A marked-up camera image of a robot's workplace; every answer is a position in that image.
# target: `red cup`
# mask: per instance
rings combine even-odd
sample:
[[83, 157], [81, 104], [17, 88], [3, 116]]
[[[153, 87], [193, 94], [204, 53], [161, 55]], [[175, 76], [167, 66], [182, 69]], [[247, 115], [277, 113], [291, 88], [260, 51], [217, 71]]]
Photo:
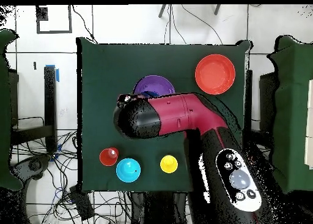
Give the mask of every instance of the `red cup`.
[[101, 151], [99, 159], [104, 166], [113, 166], [119, 156], [119, 151], [114, 147], [109, 147]]

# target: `green table surface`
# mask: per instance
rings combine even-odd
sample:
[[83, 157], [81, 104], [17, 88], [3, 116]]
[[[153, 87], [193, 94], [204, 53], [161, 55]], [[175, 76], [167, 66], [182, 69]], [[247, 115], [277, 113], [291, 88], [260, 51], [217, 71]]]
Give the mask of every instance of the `green table surface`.
[[6, 58], [7, 45], [17, 38], [17, 34], [8, 29], [0, 30], [0, 187], [19, 190], [23, 187], [20, 180], [15, 178], [9, 165], [12, 156], [11, 145], [11, 96], [9, 71]]
[[291, 36], [276, 39], [270, 55], [280, 85], [275, 92], [273, 175], [285, 193], [313, 191], [313, 170], [304, 164], [309, 80], [313, 79], [313, 45]]
[[[236, 45], [105, 45], [80, 38], [82, 48], [82, 154], [83, 190], [102, 191], [176, 191], [193, 190], [183, 150], [183, 133], [166, 138], [128, 140], [113, 125], [113, 111], [119, 94], [131, 93], [144, 76], [161, 75], [176, 92], [199, 92], [224, 113], [230, 129], [241, 143], [243, 127], [245, 56], [247, 40]], [[218, 96], [202, 92], [194, 79], [198, 62], [207, 55], [222, 54], [234, 64], [236, 77], [232, 87]], [[224, 108], [224, 102], [237, 117]], [[133, 183], [124, 183], [116, 175], [116, 165], [103, 166], [100, 152], [107, 147], [119, 150], [117, 163], [131, 157], [141, 165], [141, 175]], [[179, 163], [172, 174], [164, 173], [160, 161], [173, 155]]]

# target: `floor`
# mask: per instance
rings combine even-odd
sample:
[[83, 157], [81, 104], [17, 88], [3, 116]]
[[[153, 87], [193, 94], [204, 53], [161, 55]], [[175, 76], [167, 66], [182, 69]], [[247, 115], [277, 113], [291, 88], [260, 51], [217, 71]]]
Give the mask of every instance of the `floor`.
[[[272, 72], [274, 67], [266, 57], [274, 50], [275, 39], [280, 35], [292, 35], [294, 38], [310, 43], [313, 41], [313, 6], [310, 5], [222, 5], [218, 14], [213, 14], [216, 5], [184, 5], [184, 8], [195, 14], [218, 33], [223, 44], [233, 45], [239, 40], [248, 39], [253, 42], [249, 59], [249, 68], [253, 70], [252, 90], [252, 127], [258, 129], [260, 75]], [[129, 6], [74, 6], [84, 19], [86, 28], [94, 35], [99, 43], [169, 43], [169, 26], [164, 36], [166, 24], [169, 21], [167, 11], [158, 18], [161, 4], [129, 5]], [[189, 14], [182, 5], [173, 5], [175, 27], [187, 44], [221, 44], [214, 31], [205, 23]], [[60, 143], [65, 136], [77, 128], [76, 107], [76, 37], [89, 37], [81, 17], [71, 8], [72, 33], [69, 34], [37, 34], [35, 6], [17, 6], [7, 17], [6, 24], [1, 28], [13, 29], [19, 38], [7, 47], [7, 60], [20, 75], [18, 84], [18, 113], [20, 118], [31, 116], [44, 117], [43, 102], [43, 67], [54, 64], [59, 69], [57, 87], [57, 133]], [[41, 31], [68, 30], [67, 6], [48, 6], [48, 21], [40, 22]], [[171, 44], [184, 44], [183, 39], [171, 27]], [[40, 125], [40, 119], [20, 121], [20, 128]], [[30, 143], [31, 149], [42, 149], [39, 143]], [[28, 156], [25, 147], [14, 147], [15, 154], [12, 163], [23, 160]], [[72, 141], [67, 141], [63, 150], [75, 152]], [[59, 157], [63, 163], [66, 157]], [[68, 186], [77, 182], [77, 160], [70, 160], [65, 173]], [[61, 186], [60, 171], [54, 162], [49, 165], [56, 187]], [[32, 224], [41, 224], [44, 215], [55, 204], [58, 195], [53, 187], [52, 177], [48, 171], [39, 181], [31, 181], [27, 195], [27, 211]], [[116, 192], [92, 192], [90, 200], [99, 215], [119, 215], [122, 208], [115, 206], [119, 200]], [[68, 218], [68, 212], [60, 212], [63, 218]], [[192, 224], [187, 215], [188, 224]], [[124, 224], [125, 214], [118, 216], [116, 221]], [[50, 215], [45, 224], [106, 224], [107, 218], [96, 216], [88, 222], [76, 218], [59, 220]]]

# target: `plastic cup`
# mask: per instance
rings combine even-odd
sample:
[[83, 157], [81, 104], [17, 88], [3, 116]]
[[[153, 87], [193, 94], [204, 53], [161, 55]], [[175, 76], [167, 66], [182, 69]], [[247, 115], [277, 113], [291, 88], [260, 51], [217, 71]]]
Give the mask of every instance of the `plastic cup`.
[[167, 174], [171, 174], [176, 171], [178, 167], [178, 162], [175, 157], [172, 155], [166, 155], [161, 159], [160, 167], [162, 171], [164, 171]]
[[117, 177], [126, 183], [137, 180], [140, 172], [140, 164], [135, 159], [122, 159], [116, 166]]
[[101, 151], [99, 159], [104, 166], [113, 166], [119, 156], [119, 151], [115, 147], [109, 147]]
[[141, 94], [143, 92], [154, 92], [158, 96], [175, 94], [175, 89], [171, 82], [165, 77], [159, 75], [148, 75], [141, 78], [134, 87], [134, 94]]

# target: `button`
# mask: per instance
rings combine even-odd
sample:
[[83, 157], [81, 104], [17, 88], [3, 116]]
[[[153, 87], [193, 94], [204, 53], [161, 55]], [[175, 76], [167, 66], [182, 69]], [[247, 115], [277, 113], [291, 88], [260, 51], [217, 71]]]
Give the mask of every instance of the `button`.
[[243, 194], [243, 192], [236, 193], [236, 199], [237, 201], [243, 201], [245, 199], [245, 195]]
[[254, 199], [257, 195], [256, 193], [254, 193], [252, 190], [248, 190], [247, 191], [247, 196], [250, 198], [250, 199]]
[[245, 189], [250, 185], [250, 177], [242, 170], [235, 170], [229, 176], [230, 184], [236, 189]]
[[233, 160], [236, 158], [236, 156], [233, 155], [233, 154], [227, 154], [227, 155], [226, 155], [226, 158], [227, 158], [228, 160], [233, 161]]
[[238, 160], [235, 161], [235, 165], [237, 168], [241, 168], [241, 163]]
[[232, 169], [232, 164], [229, 163], [229, 162], [227, 162], [227, 163], [225, 164], [225, 168], [226, 168], [227, 170], [231, 170], [231, 169]]

